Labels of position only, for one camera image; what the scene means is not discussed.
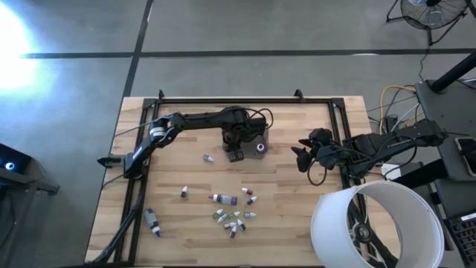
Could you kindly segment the large blue food coloring bottle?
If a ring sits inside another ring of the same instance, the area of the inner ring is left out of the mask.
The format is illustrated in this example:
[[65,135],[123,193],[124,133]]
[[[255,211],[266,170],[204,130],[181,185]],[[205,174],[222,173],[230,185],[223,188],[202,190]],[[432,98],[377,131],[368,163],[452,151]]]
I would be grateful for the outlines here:
[[155,213],[151,208],[148,208],[144,211],[144,219],[146,220],[147,225],[149,229],[151,230],[151,232],[155,236],[160,237],[161,236],[160,226],[158,224],[158,220],[155,216]]

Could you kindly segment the backlit black keyboard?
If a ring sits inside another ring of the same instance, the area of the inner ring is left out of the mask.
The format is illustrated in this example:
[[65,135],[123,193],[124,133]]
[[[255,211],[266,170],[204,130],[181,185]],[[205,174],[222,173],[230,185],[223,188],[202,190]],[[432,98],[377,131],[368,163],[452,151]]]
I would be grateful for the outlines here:
[[476,268],[476,212],[444,220],[465,268]]

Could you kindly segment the grey desk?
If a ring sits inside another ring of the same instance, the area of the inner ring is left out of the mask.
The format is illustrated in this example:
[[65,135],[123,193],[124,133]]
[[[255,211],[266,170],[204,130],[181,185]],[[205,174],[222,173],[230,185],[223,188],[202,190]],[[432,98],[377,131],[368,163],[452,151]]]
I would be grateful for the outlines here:
[[465,134],[476,139],[476,90],[458,82],[451,84],[441,94],[431,91],[427,83],[418,83],[415,87],[425,117],[450,132],[449,137],[438,147],[449,178],[454,181],[476,181],[476,176],[469,174],[455,143],[456,137]]

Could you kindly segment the black aluminium rig frame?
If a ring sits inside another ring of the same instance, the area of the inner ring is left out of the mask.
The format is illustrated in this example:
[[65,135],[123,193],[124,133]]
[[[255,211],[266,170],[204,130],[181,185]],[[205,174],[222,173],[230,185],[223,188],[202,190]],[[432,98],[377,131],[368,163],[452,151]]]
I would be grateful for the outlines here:
[[[146,122],[173,112],[215,112],[240,105],[260,110],[272,124],[269,151],[263,159],[228,161],[218,129],[188,130],[147,161],[142,177],[124,179],[120,167],[106,171],[85,262],[81,268],[169,267],[319,267],[309,227],[322,194],[347,183],[339,170],[314,166],[300,173],[291,150],[314,129],[332,130],[335,139],[368,133],[370,125],[360,97],[172,98],[132,97],[122,102],[112,153],[132,152],[147,137]],[[206,162],[203,155],[212,156]],[[187,196],[181,190],[188,187]],[[249,188],[250,196],[242,191]],[[237,205],[208,197],[238,197]],[[247,205],[256,196],[257,201]],[[151,208],[161,236],[144,219]],[[222,209],[237,219],[221,223],[213,214]],[[256,217],[244,218],[251,211]],[[229,222],[241,220],[235,238]]]

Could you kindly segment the black floor fan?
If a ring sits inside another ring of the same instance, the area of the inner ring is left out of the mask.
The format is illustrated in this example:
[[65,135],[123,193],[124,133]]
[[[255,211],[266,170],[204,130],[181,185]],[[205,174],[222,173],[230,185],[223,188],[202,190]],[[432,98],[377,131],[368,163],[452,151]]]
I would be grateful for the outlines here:
[[423,30],[431,47],[466,16],[471,3],[472,0],[395,0],[385,22],[405,21]]

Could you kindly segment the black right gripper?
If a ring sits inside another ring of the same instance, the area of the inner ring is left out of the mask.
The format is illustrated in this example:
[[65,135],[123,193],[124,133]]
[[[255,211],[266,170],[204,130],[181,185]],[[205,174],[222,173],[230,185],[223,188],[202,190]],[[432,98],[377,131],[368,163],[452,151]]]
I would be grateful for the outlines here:
[[308,138],[299,139],[298,142],[304,147],[291,147],[291,150],[297,155],[297,167],[301,173],[308,171],[312,161],[320,162],[323,167],[330,170],[334,168],[341,145],[332,139],[330,130],[314,129]]

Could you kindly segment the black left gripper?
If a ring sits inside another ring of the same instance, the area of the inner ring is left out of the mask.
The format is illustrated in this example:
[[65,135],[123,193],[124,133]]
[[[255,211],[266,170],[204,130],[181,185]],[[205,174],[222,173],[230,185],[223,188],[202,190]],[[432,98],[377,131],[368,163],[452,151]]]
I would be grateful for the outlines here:
[[223,133],[230,133],[234,138],[237,140],[240,140],[241,138],[251,135],[251,134],[263,134],[264,130],[268,129],[268,124],[263,123],[263,124],[252,124],[249,128],[245,127],[237,127],[233,130],[230,131],[222,131]]

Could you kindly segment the black device with blue light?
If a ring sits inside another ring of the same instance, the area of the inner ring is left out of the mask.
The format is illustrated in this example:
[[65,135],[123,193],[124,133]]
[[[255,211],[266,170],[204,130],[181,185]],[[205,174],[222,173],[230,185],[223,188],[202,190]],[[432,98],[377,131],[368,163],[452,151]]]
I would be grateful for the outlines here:
[[31,157],[0,143],[0,168],[25,175]]

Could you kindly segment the black smartphone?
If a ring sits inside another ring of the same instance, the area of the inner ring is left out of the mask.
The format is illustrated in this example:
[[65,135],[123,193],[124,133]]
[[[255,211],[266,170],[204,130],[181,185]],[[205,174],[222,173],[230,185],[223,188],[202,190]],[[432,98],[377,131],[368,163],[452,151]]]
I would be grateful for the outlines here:
[[476,138],[462,137],[456,138],[454,141],[468,174],[476,177]]

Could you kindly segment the black stand base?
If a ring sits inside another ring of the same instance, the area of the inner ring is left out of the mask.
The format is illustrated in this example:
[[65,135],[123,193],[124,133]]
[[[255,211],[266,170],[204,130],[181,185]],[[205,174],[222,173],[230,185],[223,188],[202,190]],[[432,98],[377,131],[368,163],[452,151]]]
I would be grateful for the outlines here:
[[356,194],[347,207],[348,233],[357,252],[371,268],[396,268],[398,258],[370,225],[366,196]]

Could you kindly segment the large purple food coloring bottle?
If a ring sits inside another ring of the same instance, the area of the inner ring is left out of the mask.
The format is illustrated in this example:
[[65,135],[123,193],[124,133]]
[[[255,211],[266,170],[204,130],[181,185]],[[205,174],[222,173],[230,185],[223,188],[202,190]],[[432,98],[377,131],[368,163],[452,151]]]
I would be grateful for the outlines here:
[[224,194],[213,194],[208,197],[215,203],[224,204],[224,205],[237,205],[238,197],[224,195]]

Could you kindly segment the white paper tag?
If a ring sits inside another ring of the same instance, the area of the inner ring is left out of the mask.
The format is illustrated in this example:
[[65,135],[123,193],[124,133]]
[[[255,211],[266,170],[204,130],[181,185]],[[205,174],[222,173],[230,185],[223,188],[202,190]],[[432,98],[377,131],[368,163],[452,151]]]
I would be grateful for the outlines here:
[[387,180],[394,180],[402,175],[399,165],[395,164],[385,163],[380,167],[380,170]]

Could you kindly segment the translucent grey plastic bin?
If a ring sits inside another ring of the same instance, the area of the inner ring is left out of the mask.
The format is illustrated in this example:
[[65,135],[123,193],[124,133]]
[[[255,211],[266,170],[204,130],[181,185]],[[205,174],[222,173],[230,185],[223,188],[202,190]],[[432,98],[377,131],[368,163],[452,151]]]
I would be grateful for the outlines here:
[[[263,154],[256,153],[256,146],[264,144]],[[229,162],[239,162],[244,159],[262,159],[268,152],[268,130],[263,134],[251,134],[237,140],[230,133],[222,134],[222,149]]]

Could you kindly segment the large white cylinder shade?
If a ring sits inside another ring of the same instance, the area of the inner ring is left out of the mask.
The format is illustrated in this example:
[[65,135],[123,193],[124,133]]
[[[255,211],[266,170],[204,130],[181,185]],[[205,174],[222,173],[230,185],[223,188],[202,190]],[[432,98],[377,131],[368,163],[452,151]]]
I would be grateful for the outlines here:
[[445,242],[438,217],[420,195],[391,181],[368,182],[321,196],[310,236],[326,268],[373,268],[357,251],[347,225],[347,211],[356,194],[371,197],[392,217],[401,245],[396,268],[438,268]]

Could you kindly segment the black pole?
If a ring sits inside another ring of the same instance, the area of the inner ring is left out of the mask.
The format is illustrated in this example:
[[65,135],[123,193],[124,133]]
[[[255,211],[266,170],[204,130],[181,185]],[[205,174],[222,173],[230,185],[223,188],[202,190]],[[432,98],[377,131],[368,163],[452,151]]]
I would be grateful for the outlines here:
[[476,68],[476,51],[472,52],[468,57],[455,65],[442,77],[435,80],[430,85],[430,90],[434,93],[440,94],[453,82],[457,81],[459,78],[474,68]]

